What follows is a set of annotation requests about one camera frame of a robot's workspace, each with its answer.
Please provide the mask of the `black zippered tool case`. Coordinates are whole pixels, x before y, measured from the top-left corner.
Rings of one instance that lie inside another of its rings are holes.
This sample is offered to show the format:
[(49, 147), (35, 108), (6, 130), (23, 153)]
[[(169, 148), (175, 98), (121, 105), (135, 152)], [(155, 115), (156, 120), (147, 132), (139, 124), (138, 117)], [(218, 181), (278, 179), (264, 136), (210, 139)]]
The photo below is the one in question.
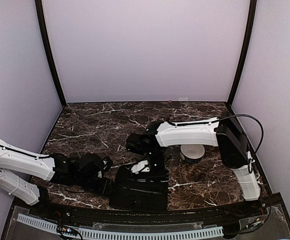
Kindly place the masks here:
[[(109, 195), (109, 206), (120, 210), (163, 213), (168, 208), (168, 179), (168, 170), (163, 177), (149, 177), (147, 174), (132, 174), (129, 165), (120, 166)], [(151, 203), (130, 206), (129, 196), (132, 195), (147, 196)]]

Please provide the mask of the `black hair clip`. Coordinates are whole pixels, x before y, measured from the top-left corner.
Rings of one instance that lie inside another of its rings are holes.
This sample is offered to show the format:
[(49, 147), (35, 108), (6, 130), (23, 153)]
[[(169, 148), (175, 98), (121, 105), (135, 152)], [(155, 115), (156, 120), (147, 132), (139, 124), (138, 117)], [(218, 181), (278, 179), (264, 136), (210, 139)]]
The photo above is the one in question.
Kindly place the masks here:
[(130, 206), (144, 206), (144, 205), (148, 205), (151, 203), (151, 199), (148, 198), (147, 196), (145, 195), (130, 195), (128, 197), (128, 204)]

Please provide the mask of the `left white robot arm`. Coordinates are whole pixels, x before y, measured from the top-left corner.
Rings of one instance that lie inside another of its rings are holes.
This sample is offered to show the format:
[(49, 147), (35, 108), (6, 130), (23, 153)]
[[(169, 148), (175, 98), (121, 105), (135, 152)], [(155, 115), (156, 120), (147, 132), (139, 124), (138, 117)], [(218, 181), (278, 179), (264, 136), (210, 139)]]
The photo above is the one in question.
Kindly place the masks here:
[(108, 197), (114, 183), (105, 177), (112, 167), (109, 157), (94, 153), (82, 157), (67, 157), (62, 153), (39, 154), (12, 146), (0, 139), (0, 188), (36, 210), (45, 218), (52, 218), (55, 206), (49, 201), (48, 190), (22, 179), (16, 173), (24, 173), (44, 181), (70, 187), (83, 188)]

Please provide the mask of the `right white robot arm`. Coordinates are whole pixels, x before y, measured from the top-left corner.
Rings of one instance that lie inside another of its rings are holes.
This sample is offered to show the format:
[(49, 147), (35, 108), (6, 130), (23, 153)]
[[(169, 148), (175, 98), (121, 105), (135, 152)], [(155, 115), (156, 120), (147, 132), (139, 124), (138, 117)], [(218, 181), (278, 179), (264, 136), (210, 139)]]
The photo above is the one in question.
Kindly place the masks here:
[(126, 140), (128, 151), (146, 156), (130, 172), (138, 175), (163, 170), (163, 151), (171, 146), (180, 146), (180, 156), (187, 162), (200, 160), (205, 146), (217, 147), (223, 165), (234, 172), (241, 187), (245, 202), (240, 205), (240, 213), (251, 217), (260, 208), (261, 187), (252, 167), (256, 153), (251, 151), (239, 117), (258, 121), (251, 115), (226, 112), (205, 120), (150, 123), (142, 134), (131, 133)]

